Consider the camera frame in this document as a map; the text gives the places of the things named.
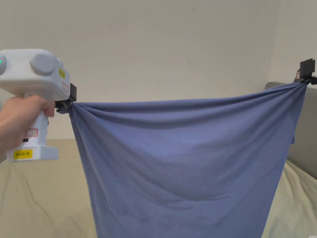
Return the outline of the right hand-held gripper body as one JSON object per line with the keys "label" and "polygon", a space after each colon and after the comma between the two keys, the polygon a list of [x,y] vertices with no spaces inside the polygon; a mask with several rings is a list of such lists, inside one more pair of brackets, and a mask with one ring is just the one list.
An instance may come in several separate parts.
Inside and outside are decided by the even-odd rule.
{"label": "right hand-held gripper body", "polygon": [[306,59],[300,62],[300,67],[296,72],[296,80],[316,80],[316,60],[315,58]]}

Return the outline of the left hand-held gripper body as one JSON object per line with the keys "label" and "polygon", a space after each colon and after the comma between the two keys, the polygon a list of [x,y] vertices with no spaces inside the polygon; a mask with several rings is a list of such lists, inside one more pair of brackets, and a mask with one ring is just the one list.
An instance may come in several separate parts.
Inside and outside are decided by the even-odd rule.
{"label": "left hand-held gripper body", "polygon": [[0,52],[0,88],[15,95],[37,95],[47,100],[77,99],[69,72],[53,53],[43,49]]}

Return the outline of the person's left hand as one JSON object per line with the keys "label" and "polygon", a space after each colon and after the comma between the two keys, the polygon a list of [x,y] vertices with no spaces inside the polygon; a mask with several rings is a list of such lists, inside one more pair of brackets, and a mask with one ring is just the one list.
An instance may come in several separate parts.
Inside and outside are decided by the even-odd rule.
{"label": "person's left hand", "polygon": [[33,95],[12,97],[0,113],[0,152],[9,162],[56,160],[58,149],[46,145],[48,118],[55,102]]}

